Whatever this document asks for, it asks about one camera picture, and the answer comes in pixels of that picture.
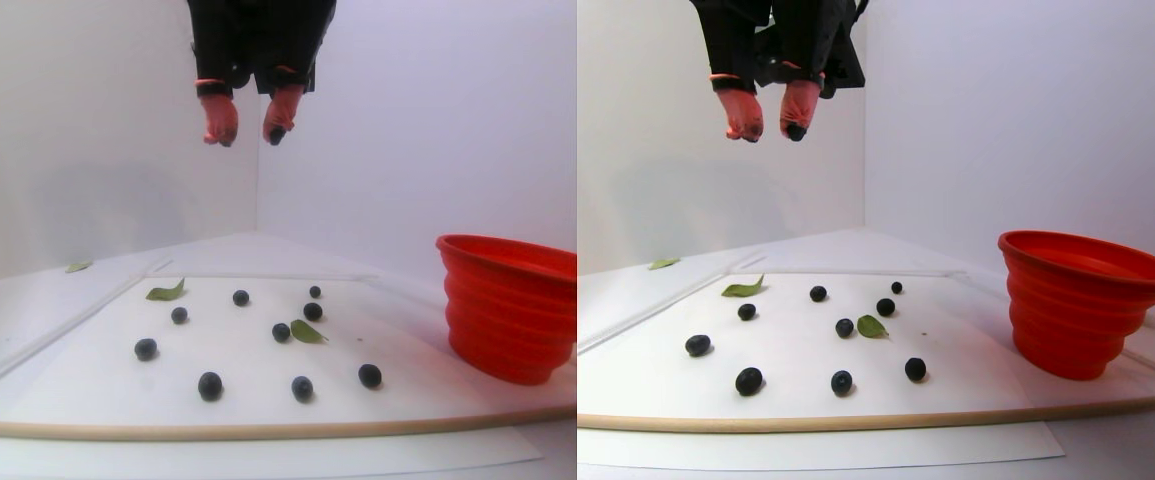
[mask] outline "bowl rim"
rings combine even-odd
[[[1079,242],[1101,243],[1101,246],[1115,248],[1116,250],[1128,252],[1131,253],[1131,255],[1143,257],[1145,260],[1149,260],[1155,264],[1155,256],[1150,255],[1147,252],[1140,252],[1137,250],[1137,248],[1122,246],[1122,243],[1103,241],[1103,239],[1097,239],[1091,237],[1076,237],[1076,234],[1072,233],[1048,232],[1048,230],[1012,230],[1011,232],[1005,232],[999,237],[999,250],[1005,253],[1005,256],[1015,260],[1021,260],[1026,262],[1026,264],[1029,264],[1030,267],[1052,271],[1052,273],[1071,275],[1075,276],[1076,278],[1122,285],[1122,287],[1152,288],[1152,291],[1155,291],[1155,279],[1131,278],[1131,276],[1097,273],[1097,271],[1075,269],[1072,267],[1058,264],[1058,262],[1056,261],[1048,260],[1038,255],[1034,255],[1034,253],[1021,250],[1021,247],[1016,247],[1016,245],[1012,242],[1012,238],[1015,237],[1063,237],[1068,239],[1075,239],[1075,241]]]
[[[573,275],[573,276],[564,276],[564,275],[559,275],[559,273],[553,273],[553,271],[550,271],[550,270],[542,270],[542,269],[535,269],[535,268],[530,268],[530,267],[507,264],[507,262],[495,262],[495,261],[491,261],[489,258],[482,257],[480,255],[476,255],[476,253],[471,253],[471,252],[467,250],[465,248],[459,247],[456,243],[454,243],[454,241],[457,241],[457,239],[462,239],[462,238],[465,238],[465,239],[477,239],[477,241],[490,241],[490,242],[499,242],[499,243],[514,243],[514,246],[519,246],[519,247],[523,247],[523,248],[531,248],[531,250],[557,253],[557,255],[560,255],[560,256],[572,256],[572,257],[576,258],[576,253],[559,250],[559,248],[542,246],[542,243],[528,243],[528,242],[516,241],[516,239],[509,239],[509,238],[477,237],[476,234],[464,234],[464,233],[446,234],[446,237],[439,237],[435,240],[435,248],[439,248],[440,252],[454,253],[454,255],[457,255],[457,256],[460,256],[462,258],[465,258],[468,261],[476,262],[476,264],[485,267],[485,268],[490,268],[490,269],[494,269],[494,270],[511,271],[511,273],[530,275],[530,276],[535,276],[535,278],[537,278],[537,279],[545,279],[545,280],[549,280],[549,282],[561,283],[564,285],[569,285],[569,284],[576,285],[578,284],[578,277],[575,275]]]

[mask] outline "basil leaf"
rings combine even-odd
[[[857,333],[865,338],[879,338],[887,337],[888,330],[884,329],[884,324],[880,324],[878,318],[864,315],[857,318]]]
[[[70,264],[68,268],[66,268],[66,273],[75,273],[75,271],[88,269],[92,264],[94,264],[92,261],[82,261],[79,262],[77,264]]]
[[[653,265],[649,265],[649,270],[664,269],[666,267],[678,264],[678,262],[679,262],[678,258],[665,258],[665,260],[654,261]]]
[[[327,337],[315,332],[315,328],[307,324],[306,321],[300,318],[293,320],[293,338],[301,340],[301,343],[320,343],[320,340],[327,342]]]
[[[185,290],[185,279],[178,282],[178,285],[172,288],[151,288],[151,293],[146,294],[146,300],[157,300],[157,301],[173,301],[178,300],[181,292]]]
[[[752,297],[752,294],[759,293],[759,288],[763,286],[763,275],[759,275],[759,282],[754,285],[742,285],[732,284],[724,288],[723,297]]]

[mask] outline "red collapsible bowl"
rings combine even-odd
[[[448,343],[476,369],[546,383],[578,342],[578,255],[493,237],[435,242],[448,293]]]
[[[1097,378],[1155,305],[1155,256],[1066,233],[999,237],[1008,268],[1012,343],[1026,360],[1072,380]]]

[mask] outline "curved wooden rim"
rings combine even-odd
[[[1154,410],[1155,396],[1125,399],[1125,402],[1065,404],[1065,406],[1057,407],[912,413],[911,415],[811,417],[811,419],[663,419],[663,417],[578,415],[578,428],[687,434],[851,432],[1074,420],[1088,419],[1088,417],[1125,415],[1125,413]]]
[[[450,419],[289,425],[54,425],[0,421],[7,438],[84,440],[85,442],[217,442],[217,440],[357,438],[501,428],[572,419],[576,404],[493,415]]]

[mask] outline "white wall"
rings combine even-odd
[[[0,0],[0,278],[254,228],[256,97],[203,145],[189,40],[184,1]]]
[[[1155,3],[875,1],[866,15],[871,227],[999,273],[1011,228],[1155,255]]]
[[[572,1],[340,1],[260,228],[434,287],[445,233],[574,250],[574,37]]]
[[[860,227],[866,93],[820,102],[793,143],[777,128],[783,88],[761,90],[751,145],[724,137],[709,74],[688,1],[578,1],[581,273]]]

